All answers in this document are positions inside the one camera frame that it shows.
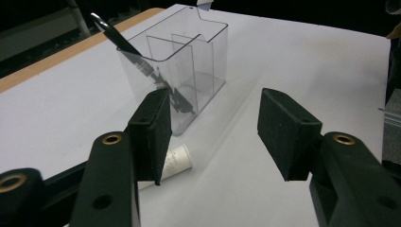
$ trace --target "white tabletop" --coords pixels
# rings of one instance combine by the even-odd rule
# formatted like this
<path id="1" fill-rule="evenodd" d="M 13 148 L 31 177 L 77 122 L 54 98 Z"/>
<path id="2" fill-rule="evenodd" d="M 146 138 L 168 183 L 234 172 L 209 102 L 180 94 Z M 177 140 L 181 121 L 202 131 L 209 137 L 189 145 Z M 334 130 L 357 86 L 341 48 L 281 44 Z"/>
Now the white tabletop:
<path id="1" fill-rule="evenodd" d="M 323 122 L 323 133 L 353 134 L 381 160 L 390 42 L 228 12 L 201 15 L 229 25 L 227 83 L 172 138 L 172 147 L 186 144 L 193 168 L 140 192 L 142 225 L 317 226 L 308 182 L 285 183 L 257 135 L 261 90 L 289 94 Z M 48 178 L 77 165 L 100 134 L 124 130 L 136 107 L 115 47 L 103 42 L 0 95 L 0 172 L 35 167 Z"/>

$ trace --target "plastic compartment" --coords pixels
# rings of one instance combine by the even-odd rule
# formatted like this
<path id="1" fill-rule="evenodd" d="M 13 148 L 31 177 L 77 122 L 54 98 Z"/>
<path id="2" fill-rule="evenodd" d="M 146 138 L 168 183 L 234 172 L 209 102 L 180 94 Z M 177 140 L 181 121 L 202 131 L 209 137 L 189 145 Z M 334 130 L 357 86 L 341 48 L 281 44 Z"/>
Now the plastic compartment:
<path id="1" fill-rule="evenodd" d="M 173 135 L 181 135 L 224 85 L 227 33 L 227 24 L 202 20 L 188 7 L 129 39 L 142 56 L 119 52 L 138 103 L 168 83 Z M 159 79 L 145 76 L 138 58 Z"/>

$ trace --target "dark background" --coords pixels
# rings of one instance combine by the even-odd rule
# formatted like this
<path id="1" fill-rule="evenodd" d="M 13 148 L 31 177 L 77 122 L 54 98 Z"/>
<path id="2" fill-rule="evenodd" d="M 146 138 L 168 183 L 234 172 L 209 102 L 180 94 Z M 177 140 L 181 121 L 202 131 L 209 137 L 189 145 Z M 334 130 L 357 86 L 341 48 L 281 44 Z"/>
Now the dark background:
<path id="1" fill-rule="evenodd" d="M 76 0 L 85 18 L 94 11 L 105 19 L 129 7 L 168 8 L 174 4 L 196 6 L 196 0 Z M 65 0 L 0 0 L 0 32 L 67 7 Z M 386 12 L 384 0 L 216 0 L 212 9 L 361 31 L 386 36 L 401 17 Z"/>

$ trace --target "screw hole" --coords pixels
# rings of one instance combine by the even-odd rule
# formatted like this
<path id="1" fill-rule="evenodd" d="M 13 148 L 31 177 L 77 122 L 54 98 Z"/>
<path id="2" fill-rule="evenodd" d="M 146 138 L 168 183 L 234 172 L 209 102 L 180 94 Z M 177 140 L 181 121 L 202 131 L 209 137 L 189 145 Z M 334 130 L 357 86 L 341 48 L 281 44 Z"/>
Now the screw hole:
<path id="1" fill-rule="evenodd" d="M 380 205 L 383 205 L 389 209 L 395 210 L 398 208 L 397 203 L 389 197 L 382 196 L 382 197 L 379 197 L 377 199 L 377 201 L 378 201 L 378 203 L 380 203 Z"/>
<path id="2" fill-rule="evenodd" d="M 336 134 L 333 136 L 334 140 L 344 145 L 354 145 L 355 139 L 344 134 Z"/>
<path id="3" fill-rule="evenodd" d="M 12 191 L 26 181 L 26 175 L 22 173 L 12 174 L 0 180 L 0 193 Z"/>
<path id="4" fill-rule="evenodd" d="M 97 210 L 102 210 L 112 204 L 113 198 L 109 195 L 97 197 L 92 205 Z"/>
<path id="5" fill-rule="evenodd" d="M 122 140 L 121 135 L 119 134 L 111 134 L 103 138 L 102 143 L 105 145 L 113 145 Z"/>

